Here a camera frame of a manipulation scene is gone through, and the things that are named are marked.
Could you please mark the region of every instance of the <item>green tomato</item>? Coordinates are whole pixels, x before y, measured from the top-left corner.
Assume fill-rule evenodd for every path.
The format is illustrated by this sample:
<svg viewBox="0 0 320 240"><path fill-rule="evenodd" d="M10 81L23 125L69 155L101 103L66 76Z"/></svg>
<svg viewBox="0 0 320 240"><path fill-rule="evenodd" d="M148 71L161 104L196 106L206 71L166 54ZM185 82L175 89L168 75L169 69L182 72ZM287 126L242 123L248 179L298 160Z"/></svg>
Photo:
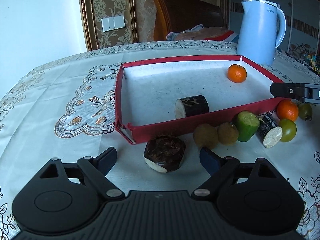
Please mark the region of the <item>green tomato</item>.
<svg viewBox="0 0 320 240"><path fill-rule="evenodd" d="M279 126L282 128L282 137L280 141L290 142L297 134L296 124L289 119L282 119L279 122Z"/></svg>
<svg viewBox="0 0 320 240"><path fill-rule="evenodd" d="M310 104L306 103L299 106L299 117L304 121L311 120L312 107Z"/></svg>

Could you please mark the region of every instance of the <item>kettle lid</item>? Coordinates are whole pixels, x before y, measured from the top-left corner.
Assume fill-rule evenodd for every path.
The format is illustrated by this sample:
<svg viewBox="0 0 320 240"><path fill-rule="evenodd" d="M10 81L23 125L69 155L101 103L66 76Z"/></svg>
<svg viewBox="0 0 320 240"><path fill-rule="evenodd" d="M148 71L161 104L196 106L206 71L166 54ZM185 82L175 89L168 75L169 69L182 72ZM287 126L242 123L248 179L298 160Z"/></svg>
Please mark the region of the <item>kettle lid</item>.
<svg viewBox="0 0 320 240"><path fill-rule="evenodd" d="M263 3L267 3L267 4L270 4L270 5L274 6L274 7L280 8L280 4L277 4L277 3L274 3L274 2L270 2L270 1L266 1L266 0L254 0L254 1L259 1L259 2L263 2Z"/></svg>

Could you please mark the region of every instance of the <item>cut green cucumber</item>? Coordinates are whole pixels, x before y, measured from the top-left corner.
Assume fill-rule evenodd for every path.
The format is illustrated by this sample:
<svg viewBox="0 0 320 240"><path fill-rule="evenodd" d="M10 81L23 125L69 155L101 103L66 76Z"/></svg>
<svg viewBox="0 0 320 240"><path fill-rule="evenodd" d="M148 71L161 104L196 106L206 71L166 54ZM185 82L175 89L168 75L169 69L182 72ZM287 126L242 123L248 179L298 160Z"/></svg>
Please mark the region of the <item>cut green cucumber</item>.
<svg viewBox="0 0 320 240"><path fill-rule="evenodd" d="M239 131L238 141L249 141L259 128L259 125L260 121L255 114L249 111L239 113L235 120L235 126Z"/></svg>

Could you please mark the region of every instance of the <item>kettle handle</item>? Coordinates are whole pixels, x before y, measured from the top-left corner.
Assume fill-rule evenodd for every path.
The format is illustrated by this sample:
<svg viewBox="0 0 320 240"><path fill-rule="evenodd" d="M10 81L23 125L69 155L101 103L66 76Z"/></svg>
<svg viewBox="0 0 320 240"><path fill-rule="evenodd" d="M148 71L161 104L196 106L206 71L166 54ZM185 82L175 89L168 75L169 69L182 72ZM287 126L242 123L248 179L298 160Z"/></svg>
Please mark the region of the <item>kettle handle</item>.
<svg viewBox="0 0 320 240"><path fill-rule="evenodd" d="M284 35L285 35L285 28L286 28L286 21L285 21L285 15L282 10L280 10L277 7L277 16L279 17L279 22L280 22L280 28L279 28L279 33L276 38L276 48L280 45L280 43L283 41Z"/></svg>

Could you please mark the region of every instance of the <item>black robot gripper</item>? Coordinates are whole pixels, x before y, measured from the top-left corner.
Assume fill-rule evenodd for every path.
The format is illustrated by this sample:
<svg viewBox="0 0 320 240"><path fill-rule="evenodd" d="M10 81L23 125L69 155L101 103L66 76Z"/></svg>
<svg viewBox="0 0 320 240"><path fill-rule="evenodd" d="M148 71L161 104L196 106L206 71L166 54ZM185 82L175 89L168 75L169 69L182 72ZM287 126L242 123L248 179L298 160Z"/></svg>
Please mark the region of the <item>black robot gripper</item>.
<svg viewBox="0 0 320 240"><path fill-rule="evenodd" d="M127 197L105 177L116 160L113 147L76 163L49 160L12 203L21 229L14 240L303 239L295 231L303 200L264 158L241 163L202 148L200 163L211 177L191 195Z"/></svg>

